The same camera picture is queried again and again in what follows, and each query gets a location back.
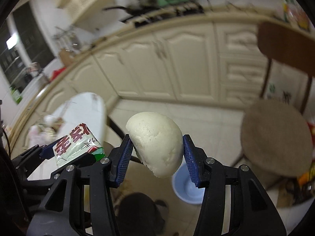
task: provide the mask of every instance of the round stool seat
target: round stool seat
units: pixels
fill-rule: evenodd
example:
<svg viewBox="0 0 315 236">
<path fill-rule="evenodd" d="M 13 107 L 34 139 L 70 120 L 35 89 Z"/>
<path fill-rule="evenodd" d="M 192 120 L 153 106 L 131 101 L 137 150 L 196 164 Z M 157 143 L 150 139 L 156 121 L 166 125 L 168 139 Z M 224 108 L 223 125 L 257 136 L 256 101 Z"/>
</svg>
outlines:
<svg viewBox="0 0 315 236">
<path fill-rule="evenodd" d="M 311 165 L 308 125 L 293 106 L 279 101 L 259 100 L 245 112 L 241 145 L 253 164 L 281 176 L 300 176 Z"/>
</svg>

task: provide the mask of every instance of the white cabinet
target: white cabinet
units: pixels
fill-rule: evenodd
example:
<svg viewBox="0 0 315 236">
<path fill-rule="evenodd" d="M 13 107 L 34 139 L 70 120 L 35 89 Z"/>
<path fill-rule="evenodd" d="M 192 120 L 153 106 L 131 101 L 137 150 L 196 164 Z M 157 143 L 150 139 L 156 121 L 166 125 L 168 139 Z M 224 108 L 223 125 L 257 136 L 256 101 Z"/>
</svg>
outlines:
<svg viewBox="0 0 315 236">
<path fill-rule="evenodd" d="M 263 56 L 257 46 L 257 25 L 216 23 L 215 27 L 220 53 Z"/>
<path fill-rule="evenodd" d="M 220 54 L 220 81 L 225 84 L 261 86 L 267 62 L 268 59 L 264 57 Z"/>
<path fill-rule="evenodd" d="M 130 67 L 122 61 L 116 46 L 98 51 L 94 56 L 119 96 L 123 98 L 141 96 Z"/>
<path fill-rule="evenodd" d="M 218 72 L 213 24 L 176 27 L 154 34 L 176 98 L 196 103 L 216 102 Z"/>
<path fill-rule="evenodd" d="M 259 87 L 241 87 L 221 84 L 220 104 L 243 108 L 251 105 L 259 98 L 261 88 Z"/>
<path fill-rule="evenodd" d="M 65 80 L 77 93 L 92 92 L 102 97 L 108 110 L 118 98 L 93 56 L 76 65 Z"/>
<path fill-rule="evenodd" d="M 152 34 L 122 42 L 118 47 L 122 63 L 129 69 L 141 97 L 175 99 L 158 43 Z"/>
<path fill-rule="evenodd" d="M 75 96 L 77 92 L 65 80 L 58 83 L 36 108 L 39 116 L 52 114 L 64 102 Z"/>
</svg>

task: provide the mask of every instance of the chair backrest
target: chair backrest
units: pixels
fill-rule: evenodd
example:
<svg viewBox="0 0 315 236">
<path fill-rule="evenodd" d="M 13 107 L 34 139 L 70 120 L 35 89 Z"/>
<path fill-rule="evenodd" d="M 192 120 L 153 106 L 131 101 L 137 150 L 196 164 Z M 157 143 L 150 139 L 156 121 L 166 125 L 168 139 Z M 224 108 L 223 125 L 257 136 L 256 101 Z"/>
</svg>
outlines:
<svg viewBox="0 0 315 236">
<path fill-rule="evenodd" d="M 263 22 L 258 28 L 258 48 L 269 59 L 315 76 L 315 41 L 298 31 Z"/>
</svg>

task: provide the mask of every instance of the brown chair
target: brown chair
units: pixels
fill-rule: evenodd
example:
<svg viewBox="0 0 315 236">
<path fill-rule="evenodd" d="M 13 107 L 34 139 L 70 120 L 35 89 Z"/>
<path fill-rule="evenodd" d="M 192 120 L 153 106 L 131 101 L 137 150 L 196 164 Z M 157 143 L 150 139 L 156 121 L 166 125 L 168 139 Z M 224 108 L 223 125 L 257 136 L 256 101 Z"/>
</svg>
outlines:
<svg viewBox="0 0 315 236">
<path fill-rule="evenodd" d="M 309 169 L 312 159 L 311 133 L 302 117 L 315 76 L 315 41 L 306 34 L 271 22 L 258 29 L 258 47 L 268 58 L 261 100 L 245 111 L 241 128 L 243 158 L 271 174 L 297 177 Z M 275 100 L 263 100 L 272 60 L 295 67 L 308 75 L 300 112 Z"/>
</svg>

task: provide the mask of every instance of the window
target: window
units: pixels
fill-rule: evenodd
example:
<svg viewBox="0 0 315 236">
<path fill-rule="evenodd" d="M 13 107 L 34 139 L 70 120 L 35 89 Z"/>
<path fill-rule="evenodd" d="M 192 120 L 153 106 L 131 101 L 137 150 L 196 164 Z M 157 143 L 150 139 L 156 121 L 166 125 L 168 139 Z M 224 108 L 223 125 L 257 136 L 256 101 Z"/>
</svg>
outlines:
<svg viewBox="0 0 315 236">
<path fill-rule="evenodd" d="M 21 93 L 32 76 L 26 72 L 19 53 L 15 47 L 9 49 L 7 40 L 11 37 L 7 23 L 0 28 L 0 65 L 12 88 L 17 88 Z"/>
<path fill-rule="evenodd" d="M 46 67 L 55 57 L 38 28 L 29 3 L 16 9 L 13 18 L 31 61 L 38 62 L 41 68 Z"/>
</svg>

